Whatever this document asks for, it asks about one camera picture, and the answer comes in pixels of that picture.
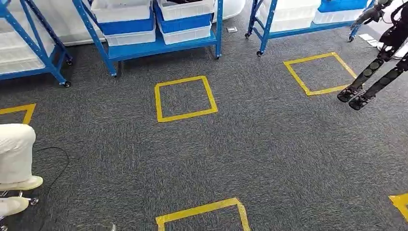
yellow tape square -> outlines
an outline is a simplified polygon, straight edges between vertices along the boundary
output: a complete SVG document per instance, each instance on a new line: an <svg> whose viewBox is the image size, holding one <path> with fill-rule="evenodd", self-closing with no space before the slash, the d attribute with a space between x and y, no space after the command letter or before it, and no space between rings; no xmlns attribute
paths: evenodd
<svg viewBox="0 0 408 231"><path fill-rule="evenodd" d="M408 221L408 193L398 196L389 196L389 198L393 202L393 205L404 216L405 220Z"/></svg>
<svg viewBox="0 0 408 231"><path fill-rule="evenodd" d="M289 70L289 72L292 74L294 79L296 80L297 83L299 83L300 87L305 91L306 95L321 95L321 94L326 94L334 91L339 91L343 90L344 88L348 87L348 85L342 85L334 88L328 88L328 89L323 89L323 90L316 90L316 91L311 91L306 84L300 79L300 77L296 74L296 72L292 68L292 64L298 64L298 63L303 63L307 61L312 61L315 59L321 59L321 58L326 58L334 56L337 61L348 71L348 73L351 74L353 78L357 78L357 75L353 72L353 70L343 61L343 59L340 58L340 56L336 52L330 52L327 54L320 54L320 55L315 55L307 58L302 58L302 59L296 59L296 60L291 60L291 61L284 61L283 63L285 64L286 68Z"/></svg>
<svg viewBox="0 0 408 231"><path fill-rule="evenodd" d="M196 80L203 81L205 91L207 92L208 99L210 100L211 108L207 109L207 110L198 111L198 112L192 112L192 113L186 113L186 114L182 114L182 115L163 117L162 102L161 102L161 99L160 99L160 87L179 84L179 83L185 83L185 82L190 82L190 81L196 81ZM174 81L170 81L170 82L158 83L154 87L154 94L156 96L157 121L159 121L159 122L169 122L169 121L173 121L173 120L186 119L186 118L191 118L191 117L195 117L195 116L202 116L202 115L218 112L216 101L215 101L215 99L213 97L213 93L211 91L210 85L208 84L207 77L205 77L205 76L196 76L196 77L190 77L190 78L183 78L183 79L179 79L179 80L174 80Z"/></svg>
<svg viewBox="0 0 408 231"><path fill-rule="evenodd" d="M236 197L156 217L158 231L165 231L166 222L195 216L201 213L211 212L232 205L236 205L238 207L243 231L251 231L251 229L249 228L245 207Z"/></svg>
<svg viewBox="0 0 408 231"><path fill-rule="evenodd" d="M32 103L32 104L27 104L27 105L18 106L18 107L3 108L3 109L0 109L0 115L26 111L24 119L23 119L23 124L29 124L31 117L33 116L35 107L36 107L36 104Z"/></svg>

white shoe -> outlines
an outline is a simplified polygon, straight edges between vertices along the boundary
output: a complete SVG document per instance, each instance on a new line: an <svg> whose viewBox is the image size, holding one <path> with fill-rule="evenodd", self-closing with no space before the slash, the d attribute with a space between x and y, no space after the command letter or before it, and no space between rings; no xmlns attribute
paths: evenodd
<svg viewBox="0 0 408 231"><path fill-rule="evenodd" d="M10 216L23 212L28 207L28 200L23 197L0 198L0 216Z"/></svg>
<svg viewBox="0 0 408 231"><path fill-rule="evenodd" d="M38 176L31 176L28 180L11 183L11 184L0 184L0 191L11 191L11 190L22 190L27 191L31 189L38 188L42 185L43 179Z"/></svg>

shelf leg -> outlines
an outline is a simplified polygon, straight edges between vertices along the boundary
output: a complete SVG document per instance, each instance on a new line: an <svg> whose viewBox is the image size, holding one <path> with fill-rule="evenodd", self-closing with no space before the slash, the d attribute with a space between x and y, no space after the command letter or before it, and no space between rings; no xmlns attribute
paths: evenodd
<svg viewBox="0 0 408 231"><path fill-rule="evenodd" d="M44 28L47 30L47 32L50 34L51 38L54 40L55 44L58 45L58 47L61 48L61 50L65 53L65 58L66 60L72 61L72 56L68 53L66 47L63 45L61 40L58 38L58 36L55 34L54 30L50 26L50 24L45 20L44 16L41 14L39 11L38 7L35 5L35 3L32 0L25 0L27 2L27 5L32 9L34 14L38 17L40 20L41 24L44 26Z"/></svg>
<svg viewBox="0 0 408 231"><path fill-rule="evenodd" d="M99 53L101 54L103 60L105 61L105 64L108 66L109 72L111 73L111 76L116 76L116 70L115 67L113 65L113 63L109 60L108 54L105 51L105 48L103 48L103 45L101 43L101 41L99 40L98 35L96 34L95 29L93 28L92 23L89 21L88 19L88 15L86 13L86 11L84 10L84 7L86 7L84 5L84 3L82 2L82 0L72 0L76 10L78 11L79 16L81 16L82 21L85 24L85 27L87 28L90 36L93 39L93 42L95 43L95 46L98 48Z"/></svg>
<svg viewBox="0 0 408 231"><path fill-rule="evenodd" d="M248 31L247 31L248 36L252 34L252 28L254 27L254 24L255 24L255 14L256 14L257 5L258 5L258 0L252 0L251 17L249 18L249 25L248 25Z"/></svg>
<svg viewBox="0 0 408 231"><path fill-rule="evenodd" d="M364 12L365 12L366 10L368 10L369 8L373 7L373 6L374 6L374 3L375 3L375 0L371 0L370 4L367 6L367 8L364 10ZM354 27L354 28L351 30L350 36L348 37L350 42L352 42L352 41L354 40L354 38L356 37L356 34L357 34L358 30L360 30L360 27L361 27L361 25L358 25L358 26Z"/></svg>
<svg viewBox="0 0 408 231"><path fill-rule="evenodd" d="M224 7L224 0L218 0L216 58L221 57L223 7Z"/></svg>
<svg viewBox="0 0 408 231"><path fill-rule="evenodd" d="M5 13L5 18L7 22L13 26L14 30L24 39L27 45L31 48L31 50L38 56L38 58L44 63L47 70L51 72L54 77L60 82L60 84L64 84L66 82L65 78L61 75L61 73L57 70L57 68L52 63L52 60L49 59L47 53L43 52L37 44L32 40L32 38L27 34L27 32L21 27L18 21L13 17L13 15L7 11Z"/></svg>
<svg viewBox="0 0 408 231"><path fill-rule="evenodd" d="M275 9L276 9L277 2L278 2L278 0L272 0L272 2L270 4L267 24L265 25L264 34L262 36L262 41L261 41L261 48L259 49L261 54L263 54L265 52L265 48L266 48L267 43L268 43L270 27L272 26L272 20L273 20L273 16L274 16L274 12L275 12Z"/></svg>

carpet floor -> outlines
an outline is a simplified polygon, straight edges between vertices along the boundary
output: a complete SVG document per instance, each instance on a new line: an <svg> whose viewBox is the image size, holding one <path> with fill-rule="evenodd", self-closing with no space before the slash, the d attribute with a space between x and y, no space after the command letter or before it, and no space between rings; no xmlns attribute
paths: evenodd
<svg viewBox="0 0 408 231"><path fill-rule="evenodd" d="M388 196L408 193L408 81L402 75L359 112L336 92L306 96L283 61L336 52L357 74L377 55L348 28L269 41L244 38L250 11L224 22L213 48L154 55L109 77L94 45L69 48L63 75L0 83L0 108L36 103L33 174L40 203L9 217L11 231L157 230L155 218L236 197L253 231L404 231ZM374 83L395 65L387 63ZM352 81L332 57L294 64L310 90ZM206 76L218 112L158 123L157 83ZM201 80L160 88L163 117L210 108ZM18 123L24 112L0 115ZM65 152L47 147L59 147ZM167 222L166 230L243 230L230 206Z"/></svg>

black cable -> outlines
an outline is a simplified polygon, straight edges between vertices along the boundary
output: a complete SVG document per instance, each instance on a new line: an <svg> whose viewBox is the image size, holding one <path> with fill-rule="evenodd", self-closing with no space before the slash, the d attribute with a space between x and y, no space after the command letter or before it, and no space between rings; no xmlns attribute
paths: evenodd
<svg viewBox="0 0 408 231"><path fill-rule="evenodd" d="M60 174L57 176L57 178L54 179L54 181L51 183L51 185L50 185L50 186L48 187L48 189L46 190L46 192L45 192L45 194L44 194L44 200L47 200L47 199L48 199L48 196L49 196L49 194L50 194L50 191L51 191L53 185L54 185L54 184L56 183L56 181L63 175L63 173L65 172L65 170L68 168L68 166L69 166L69 164L70 164L69 155L68 155L68 153L67 153L64 149L62 149L62 148L59 148L59 147L48 147L48 148L42 148L42 149L40 149L40 150L37 150L37 152L45 151L45 150L48 150L48 149L58 149L58 150L62 151L62 152L65 154L65 156L66 156L66 165L65 165L65 167L63 168L63 170L60 172ZM45 219L42 220L41 226L40 226L40 228L39 228L38 231L42 231L42 229L44 228L44 224L45 224Z"/></svg>
<svg viewBox="0 0 408 231"><path fill-rule="evenodd" d="M382 20L384 23L386 23L386 24L394 24L393 22L390 22L390 23L386 22L386 21L384 20L384 15L381 17L381 20Z"/></svg>

